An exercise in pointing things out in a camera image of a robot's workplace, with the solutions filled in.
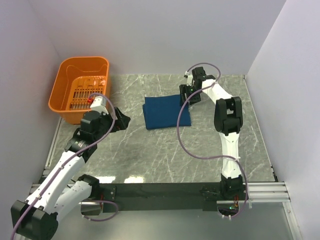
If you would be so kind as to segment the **blue mickey mouse t-shirt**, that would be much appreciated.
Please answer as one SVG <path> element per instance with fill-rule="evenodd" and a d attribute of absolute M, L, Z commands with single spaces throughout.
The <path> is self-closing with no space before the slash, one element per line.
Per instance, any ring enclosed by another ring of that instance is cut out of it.
<path fill-rule="evenodd" d="M 145 128 L 147 130 L 175 128 L 181 107 L 179 94 L 145 97 L 142 105 Z"/>

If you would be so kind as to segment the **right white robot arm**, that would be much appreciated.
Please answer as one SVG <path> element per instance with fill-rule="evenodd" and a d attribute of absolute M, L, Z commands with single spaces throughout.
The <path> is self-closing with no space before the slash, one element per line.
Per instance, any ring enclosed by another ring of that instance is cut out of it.
<path fill-rule="evenodd" d="M 206 74 L 202 65 L 202 63 L 198 63 L 190 67 L 184 74 L 186 84 L 179 86 L 181 109 L 177 117 L 177 137 L 182 149 L 187 154 L 196 159 L 210 159 L 189 152 L 180 137 L 180 120 L 186 105 L 200 102 L 201 93 L 206 94 L 215 105 L 213 123 L 215 130 L 219 133 L 222 146 L 219 195 L 226 200 L 230 200 L 244 190 L 244 174 L 239 166 L 239 138 L 243 126 L 242 100 L 238 96 L 232 96 L 218 84 L 221 71 L 217 66 L 208 63 L 209 66 L 218 71 L 218 76 L 214 77 L 212 74 Z"/>

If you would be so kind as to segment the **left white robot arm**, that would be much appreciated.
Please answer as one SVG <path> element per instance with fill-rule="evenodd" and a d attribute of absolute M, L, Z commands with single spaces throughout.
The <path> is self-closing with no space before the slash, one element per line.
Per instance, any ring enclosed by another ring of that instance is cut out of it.
<path fill-rule="evenodd" d="M 126 130 L 130 120 L 117 107 L 113 114 L 105 109 L 87 111 L 54 169 L 25 201 L 17 200 L 12 205 L 13 232 L 10 238 L 14 239 L 19 234 L 31 240 L 52 239 L 60 221 L 83 200 L 100 206 L 112 205 L 117 214 L 119 206 L 114 201 L 103 199 L 100 181 L 95 177 L 84 174 L 67 192 L 63 190 L 97 150 L 98 143 L 109 133 Z"/>

